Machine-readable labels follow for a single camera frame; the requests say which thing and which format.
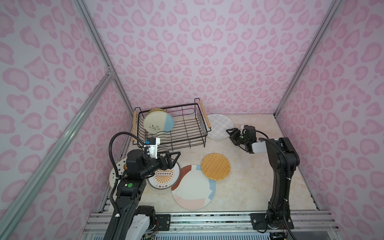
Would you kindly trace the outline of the black wire dish rack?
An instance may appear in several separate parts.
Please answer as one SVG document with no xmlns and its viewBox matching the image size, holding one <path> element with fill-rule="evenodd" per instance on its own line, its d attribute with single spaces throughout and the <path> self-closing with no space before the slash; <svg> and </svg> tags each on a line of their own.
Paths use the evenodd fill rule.
<svg viewBox="0 0 384 240">
<path fill-rule="evenodd" d="M 206 145 L 212 130 L 203 102 L 195 98 L 193 103 L 170 107 L 134 111 L 133 134 L 140 141 L 159 138 L 160 151 L 175 151 Z"/>
</svg>

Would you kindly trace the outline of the green woven bamboo tray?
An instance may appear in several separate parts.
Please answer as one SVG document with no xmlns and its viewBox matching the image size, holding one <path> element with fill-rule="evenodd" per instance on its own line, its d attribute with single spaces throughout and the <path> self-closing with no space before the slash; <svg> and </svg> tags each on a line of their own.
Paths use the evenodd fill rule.
<svg viewBox="0 0 384 240">
<path fill-rule="evenodd" d="M 164 110 L 164 109 L 160 109 L 160 108 L 157 108 L 157 109 L 152 109 L 152 110 L 150 110 L 149 112 L 148 112 L 148 114 L 150 114 L 150 113 L 153 113 L 153 112 L 167 112 L 166 110 Z"/>
</svg>

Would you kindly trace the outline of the white grid pattern plate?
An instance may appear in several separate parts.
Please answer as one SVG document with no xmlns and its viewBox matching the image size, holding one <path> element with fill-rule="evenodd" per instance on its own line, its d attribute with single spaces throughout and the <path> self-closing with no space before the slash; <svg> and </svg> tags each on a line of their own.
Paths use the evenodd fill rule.
<svg viewBox="0 0 384 240">
<path fill-rule="evenodd" d="M 229 137 L 227 130 L 233 129 L 233 121 L 221 114 L 210 114 L 208 120 L 211 124 L 211 130 L 208 132 L 208 137 L 214 140 L 223 140 Z"/>
</svg>

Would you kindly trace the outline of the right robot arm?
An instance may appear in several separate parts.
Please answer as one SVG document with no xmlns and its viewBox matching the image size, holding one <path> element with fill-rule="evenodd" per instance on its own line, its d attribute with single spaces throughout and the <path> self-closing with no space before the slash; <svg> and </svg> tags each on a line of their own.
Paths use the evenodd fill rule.
<svg viewBox="0 0 384 240">
<path fill-rule="evenodd" d="M 300 165 L 300 158 L 289 138 L 278 139 L 268 136 L 253 126 L 244 125 L 241 129 L 226 130 L 235 146 L 249 154 L 267 153 L 273 169 L 273 190 L 264 215 L 251 214 L 253 229 L 278 230 L 285 228 L 290 232 L 294 225 L 290 216 L 290 188 L 292 177 Z"/>
</svg>

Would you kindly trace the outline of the cream and blue plate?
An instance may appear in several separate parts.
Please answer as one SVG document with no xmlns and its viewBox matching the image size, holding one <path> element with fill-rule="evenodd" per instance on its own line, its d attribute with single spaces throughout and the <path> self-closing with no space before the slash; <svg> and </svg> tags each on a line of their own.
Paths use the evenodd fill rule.
<svg viewBox="0 0 384 240">
<path fill-rule="evenodd" d="M 170 132 L 174 128 L 175 121 L 167 112 L 153 112 L 145 116 L 143 125 L 148 133 L 160 134 Z"/>
</svg>

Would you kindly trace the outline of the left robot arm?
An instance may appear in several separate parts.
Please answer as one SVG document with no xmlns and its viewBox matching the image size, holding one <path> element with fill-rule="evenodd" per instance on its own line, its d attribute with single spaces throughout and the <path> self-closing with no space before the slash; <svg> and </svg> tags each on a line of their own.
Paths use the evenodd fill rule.
<svg viewBox="0 0 384 240">
<path fill-rule="evenodd" d="M 152 158 L 144 151 L 136 149 L 128 153 L 127 169 L 124 170 L 117 184 L 117 197 L 111 199 L 114 207 L 113 217 L 109 223 L 105 240 L 123 240 L 126 238 L 134 216 L 147 185 L 147 179 L 158 170 L 172 169 L 180 152 L 161 152 L 157 158 Z"/>
</svg>

